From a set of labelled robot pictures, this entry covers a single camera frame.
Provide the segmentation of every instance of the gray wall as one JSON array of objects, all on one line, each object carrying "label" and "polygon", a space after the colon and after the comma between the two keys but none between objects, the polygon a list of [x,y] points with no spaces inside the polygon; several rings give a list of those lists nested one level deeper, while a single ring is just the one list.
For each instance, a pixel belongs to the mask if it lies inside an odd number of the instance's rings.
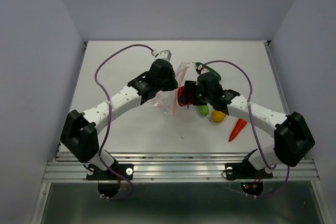
[{"label": "gray wall", "polygon": [[311,156],[335,214],[336,0],[295,0],[271,52],[291,111],[304,114],[315,137]]},{"label": "gray wall", "polygon": [[0,223],[30,223],[83,52],[61,0],[0,0]]},{"label": "gray wall", "polygon": [[63,0],[88,40],[272,39],[294,0]]}]

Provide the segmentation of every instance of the plastic bag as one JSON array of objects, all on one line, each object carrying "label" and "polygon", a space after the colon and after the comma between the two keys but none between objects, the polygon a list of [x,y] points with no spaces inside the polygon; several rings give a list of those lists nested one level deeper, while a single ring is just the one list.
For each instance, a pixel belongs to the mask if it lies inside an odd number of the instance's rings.
[{"label": "plastic bag", "polygon": [[[186,78],[190,80],[196,80],[197,73],[195,71],[194,64],[189,62],[182,62],[177,70],[175,71],[175,78],[177,80],[178,87],[184,85],[184,81]],[[178,88],[173,91],[167,92],[158,92],[156,97],[151,101],[154,103],[154,107],[157,107],[161,111],[167,114],[174,115],[176,113],[176,109],[179,107],[177,104],[177,91]]]}]

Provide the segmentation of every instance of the wire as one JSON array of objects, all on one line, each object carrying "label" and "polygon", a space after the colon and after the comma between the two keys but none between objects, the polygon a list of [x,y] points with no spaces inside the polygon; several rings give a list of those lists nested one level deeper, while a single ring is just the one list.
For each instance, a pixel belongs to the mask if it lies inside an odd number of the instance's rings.
[{"label": "wire", "polygon": [[108,122],[107,122],[106,133],[105,133],[104,140],[103,140],[103,142],[102,142],[102,144],[101,144],[101,146],[100,146],[100,149],[98,150],[99,159],[100,159],[100,161],[102,162],[102,164],[107,168],[108,171],[110,171],[112,174],[114,174],[114,175],[117,176],[118,178],[125,180],[125,181],[128,182],[128,183],[130,184],[130,186],[131,186],[131,191],[130,191],[127,195],[122,196],[122,197],[120,197],[120,198],[108,198],[108,197],[105,197],[104,195],[100,195],[100,197],[102,197],[102,198],[104,198],[104,199],[107,199],[107,200],[119,200],[119,199],[125,199],[125,198],[129,197],[129,196],[133,193],[133,191],[134,191],[134,185],[133,185],[133,183],[132,183],[129,179],[127,179],[127,178],[121,176],[120,174],[118,174],[117,172],[115,172],[114,170],[112,170],[112,169],[105,163],[105,161],[104,161],[104,160],[102,159],[102,157],[101,157],[101,152],[102,152],[102,150],[103,150],[103,148],[104,148],[104,145],[105,145],[105,143],[106,143],[106,141],[107,141],[107,138],[108,138],[108,136],[109,136],[110,129],[111,129],[111,122],[112,122],[112,105],[111,105],[111,98],[110,98],[110,95],[109,95],[109,93],[107,92],[106,88],[105,88],[105,87],[98,81],[98,79],[97,79],[97,75],[98,75],[100,69],[105,65],[106,62],[108,62],[110,59],[112,59],[112,58],[113,58],[114,56],[116,56],[117,54],[119,54],[119,53],[121,53],[121,52],[123,52],[123,51],[125,51],[125,50],[127,50],[127,49],[129,49],[129,48],[131,48],[131,47],[145,47],[145,48],[148,48],[151,52],[154,51],[151,47],[149,47],[149,46],[147,46],[147,45],[143,45],[143,44],[133,44],[133,45],[129,45],[129,46],[127,46],[127,47],[124,47],[124,48],[120,49],[119,51],[115,52],[115,53],[112,54],[110,57],[108,57],[105,61],[103,61],[102,64],[99,65],[99,67],[98,67],[97,70],[96,70],[96,73],[94,73],[96,84],[102,89],[102,91],[103,91],[104,94],[106,95],[106,98],[107,98],[107,100],[108,100],[108,102],[109,102],[109,114],[108,114]]},{"label": "wire", "polygon": [[286,175],[286,178],[283,181],[282,185],[276,191],[274,191],[273,193],[266,194],[266,195],[259,195],[259,196],[257,196],[257,198],[261,198],[261,199],[262,198],[268,198],[268,197],[272,197],[273,195],[279,193],[284,188],[286,182],[288,181],[288,178],[289,178],[289,166],[287,166],[287,175]]},{"label": "wire", "polygon": [[253,181],[253,185],[256,183],[256,181],[259,179],[259,181],[261,180],[261,173],[259,174],[258,177],[256,177],[256,179]]},{"label": "wire", "polygon": [[95,170],[93,170],[92,168],[87,167],[85,164],[83,164],[83,166],[86,170],[89,170],[90,172],[94,173]]},{"label": "wire", "polygon": [[255,184],[255,182],[257,181],[257,178],[256,178],[256,180],[253,182],[253,185],[252,185],[253,188],[256,188],[256,187],[260,184],[261,178],[262,178],[262,175],[261,175],[261,173],[260,173],[260,174],[259,174],[259,181],[258,181],[258,183]]},{"label": "wire", "polygon": [[256,131],[256,127],[255,127],[255,122],[254,122],[254,119],[253,119],[253,116],[252,116],[252,109],[251,109],[251,96],[252,96],[252,91],[253,91],[253,88],[252,88],[252,83],[251,83],[251,80],[250,78],[248,77],[248,75],[246,74],[246,72],[240,68],[239,66],[237,66],[236,64],[230,62],[230,61],[227,61],[227,60],[213,60],[213,61],[209,61],[207,63],[204,63],[204,65],[207,65],[207,64],[211,64],[211,63],[218,63],[218,62],[222,62],[222,63],[227,63],[227,64],[230,64],[234,67],[236,67],[240,72],[243,73],[243,75],[246,77],[247,81],[248,81],[248,84],[250,86],[250,93],[248,95],[248,98],[247,98],[247,102],[248,102],[248,113],[249,113],[249,117],[250,117],[250,121],[251,121],[251,127],[252,127],[252,131],[253,131],[253,135],[254,135],[254,138],[256,140],[256,143],[258,145],[258,149],[260,151],[260,155],[261,155],[261,158],[262,160],[264,161],[266,167],[270,170],[274,170],[276,168],[276,165],[274,165],[273,167],[271,167],[268,163],[267,163],[267,160],[265,158],[265,155],[264,155],[264,152],[263,150],[261,149],[261,144],[260,144],[260,141],[259,141],[259,138],[258,138],[258,135],[257,135],[257,131]]}]

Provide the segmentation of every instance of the red pepper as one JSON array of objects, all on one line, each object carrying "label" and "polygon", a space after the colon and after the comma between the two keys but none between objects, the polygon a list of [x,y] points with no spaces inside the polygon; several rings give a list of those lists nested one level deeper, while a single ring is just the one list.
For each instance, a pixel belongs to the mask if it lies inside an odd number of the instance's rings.
[{"label": "red pepper", "polygon": [[236,126],[234,127],[233,131],[231,132],[229,142],[236,138],[236,136],[240,133],[240,131],[246,126],[247,122],[243,119],[238,119]]},{"label": "red pepper", "polygon": [[189,93],[187,104],[183,104],[182,102],[179,101],[179,98],[182,95],[183,91],[184,91],[184,86],[179,87],[179,89],[177,91],[177,102],[181,107],[186,106],[186,105],[190,105],[191,104],[191,97],[192,97],[191,93]]}]

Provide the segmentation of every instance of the white table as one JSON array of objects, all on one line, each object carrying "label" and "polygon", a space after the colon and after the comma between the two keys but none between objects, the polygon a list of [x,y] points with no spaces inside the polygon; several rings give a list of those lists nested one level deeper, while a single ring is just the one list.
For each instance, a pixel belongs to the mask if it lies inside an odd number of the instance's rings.
[{"label": "white table", "polygon": [[[243,68],[253,85],[252,101],[269,109],[283,112],[280,95],[263,41],[90,41],[86,49],[71,110],[79,112],[105,100],[93,75],[98,65],[117,50],[130,44],[142,43],[157,51],[169,49],[171,63],[176,69],[182,61],[207,62],[228,60]],[[149,70],[153,57],[145,48],[131,48],[106,64],[98,79],[110,95],[119,92],[128,81]],[[233,89],[248,96],[247,80],[234,67],[217,63],[211,65],[223,78],[224,89]],[[105,149],[108,152],[149,153],[248,153],[256,148],[248,124],[232,142],[229,135],[237,119],[227,116],[220,124],[209,122],[197,114],[196,108],[178,108],[168,115],[154,108],[151,102],[133,109],[112,123]],[[273,139],[257,130],[262,146]],[[105,131],[99,135],[100,142]],[[68,152],[62,145],[60,152]]]}]

